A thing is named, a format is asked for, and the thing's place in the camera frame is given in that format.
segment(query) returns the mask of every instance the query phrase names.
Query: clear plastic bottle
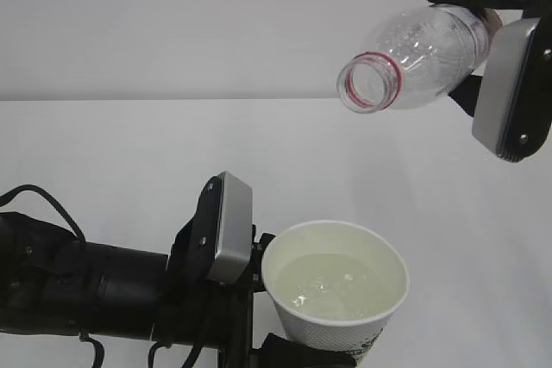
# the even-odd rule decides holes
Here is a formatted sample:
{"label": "clear plastic bottle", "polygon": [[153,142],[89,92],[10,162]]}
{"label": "clear plastic bottle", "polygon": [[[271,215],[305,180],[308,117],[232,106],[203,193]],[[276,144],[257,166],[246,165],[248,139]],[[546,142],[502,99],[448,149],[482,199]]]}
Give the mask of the clear plastic bottle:
{"label": "clear plastic bottle", "polygon": [[359,113],[408,109],[448,94],[489,53],[501,26],[493,10],[436,5],[395,16],[370,36],[368,48],[341,71],[337,90]]}

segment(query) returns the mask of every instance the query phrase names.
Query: paper cup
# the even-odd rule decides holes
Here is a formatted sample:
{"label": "paper cup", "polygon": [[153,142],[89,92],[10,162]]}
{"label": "paper cup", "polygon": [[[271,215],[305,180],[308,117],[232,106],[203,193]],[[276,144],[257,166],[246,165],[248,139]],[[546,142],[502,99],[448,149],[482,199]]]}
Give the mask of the paper cup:
{"label": "paper cup", "polygon": [[[367,265],[386,287],[386,310],[365,319],[336,321],[304,315],[286,305],[275,289],[279,274],[294,259],[320,253],[343,254]],[[405,262],[397,251],[376,233],[344,221],[310,221],[286,230],[268,245],[262,277],[290,340],[316,349],[343,351],[357,362],[370,350],[410,287]]]}

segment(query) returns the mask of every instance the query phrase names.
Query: bottle neck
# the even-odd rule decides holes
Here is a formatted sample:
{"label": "bottle neck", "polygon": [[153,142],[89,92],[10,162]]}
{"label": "bottle neck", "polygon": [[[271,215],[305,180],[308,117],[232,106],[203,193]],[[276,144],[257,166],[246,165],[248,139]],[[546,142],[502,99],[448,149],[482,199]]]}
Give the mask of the bottle neck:
{"label": "bottle neck", "polygon": [[342,102],[362,114],[389,107],[397,99],[400,87],[398,65],[383,53],[366,52],[356,56],[337,78]]}

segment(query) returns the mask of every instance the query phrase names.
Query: black cable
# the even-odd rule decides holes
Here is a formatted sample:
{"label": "black cable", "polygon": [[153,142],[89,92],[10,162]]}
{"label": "black cable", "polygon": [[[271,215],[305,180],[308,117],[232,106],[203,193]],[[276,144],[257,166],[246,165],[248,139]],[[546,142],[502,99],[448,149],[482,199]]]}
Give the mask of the black cable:
{"label": "black cable", "polygon": [[164,340],[160,340],[158,342],[155,342],[151,348],[149,348],[149,352],[147,353],[147,368],[154,368],[154,362],[155,362],[155,353],[160,348],[166,348],[169,349],[173,344],[169,342],[165,342]]}
{"label": "black cable", "polygon": [[[209,334],[210,327],[212,325],[213,320],[215,319],[215,309],[216,309],[216,301],[218,300],[218,294],[217,290],[213,291],[210,301],[208,301],[207,307],[205,309],[204,319],[201,322],[201,326],[199,328],[199,333],[196,338],[196,340],[193,342],[193,346],[191,347],[190,354],[188,355],[188,358],[186,358],[186,361],[182,365],[182,368],[192,368],[196,362],[198,361],[199,355],[201,354],[201,350],[205,346],[205,341],[207,341],[207,335]],[[160,340],[158,342],[155,342],[151,348],[149,348],[149,352],[147,353],[147,368],[154,368],[154,361],[155,361],[155,353],[162,347],[170,348],[171,343]]]}
{"label": "black cable", "polygon": [[102,343],[88,336],[87,332],[81,332],[79,338],[81,342],[88,342],[94,346],[94,362],[92,363],[92,368],[102,368],[105,358],[105,349]]}
{"label": "black cable", "polygon": [[210,326],[215,319],[216,301],[218,299],[217,293],[218,290],[215,290],[211,294],[210,301],[207,305],[207,309],[205,310],[204,320],[202,321],[201,327],[199,329],[199,334],[194,341],[193,347],[190,351],[190,355],[188,355],[188,358],[186,358],[186,361],[182,365],[182,368],[192,368],[198,361],[199,354],[204,348],[205,341],[207,341],[207,335],[209,334]]}
{"label": "black cable", "polygon": [[39,196],[42,196],[42,198],[44,198],[47,202],[49,202],[50,205],[55,209],[55,211],[57,211],[58,214],[61,217],[63,217],[63,219],[67,222],[71,230],[77,236],[78,243],[80,244],[80,252],[81,252],[80,257],[83,258],[86,250],[85,234],[80,229],[78,224],[71,218],[69,213],[67,213],[67,210],[63,208],[60,202],[58,202],[55,198],[53,198],[53,196],[50,193],[48,193],[46,190],[43,190],[41,187],[33,184],[20,185],[19,187],[15,187],[13,190],[10,190],[7,193],[2,194],[0,196],[0,207],[3,207],[6,204],[8,204],[14,198],[16,198],[17,195],[19,195],[20,193],[23,193],[24,191],[33,191]]}

